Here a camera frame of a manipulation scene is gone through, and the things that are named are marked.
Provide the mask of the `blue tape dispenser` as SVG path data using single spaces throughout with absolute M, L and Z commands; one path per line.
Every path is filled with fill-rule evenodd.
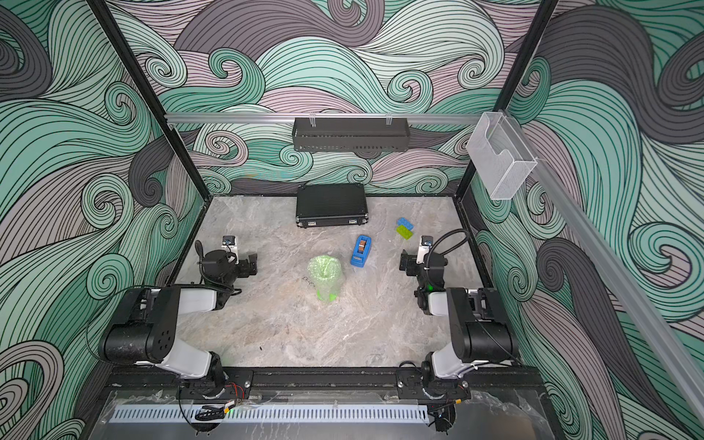
M 357 268 L 364 268 L 370 255 L 372 240 L 369 236 L 360 235 L 353 249 L 350 264 Z

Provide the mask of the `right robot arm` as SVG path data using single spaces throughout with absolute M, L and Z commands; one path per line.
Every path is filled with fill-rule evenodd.
M 495 289 L 447 287 L 447 255 L 469 241 L 466 229 L 440 238 L 422 236 L 418 251 L 401 253 L 400 270 L 416 279 L 416 302 L 425 315 L 446 317 L 450 342 L 431 352 L 419 368 L 426 384 L 458 381 L 483 367 L 519 364 L 519 344 Z

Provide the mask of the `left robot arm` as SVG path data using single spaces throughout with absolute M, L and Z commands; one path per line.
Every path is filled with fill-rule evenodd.
M 223 381 L 218 355 L 189 345 L 176 330 L 183 315 L 223 309 L 241 293 L 235 282 L 258 274 L 258 255 L 241 258 L 234 251 L 236 241 L 224 236 L 223 247 L 209 252 L 201 241 L 194 242 L 198 284 L 128 289 L 100 338 L 99 358 L 117 365 L 154 366 L 185 380 Z

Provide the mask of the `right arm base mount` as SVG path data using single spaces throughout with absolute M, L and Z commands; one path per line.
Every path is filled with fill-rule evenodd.
M 396 385 L 400 399 L 448 403 L 466 401 L 470 391 L 457 379 L 436 379 L 430 372 L 406 366 L 396 370 Z

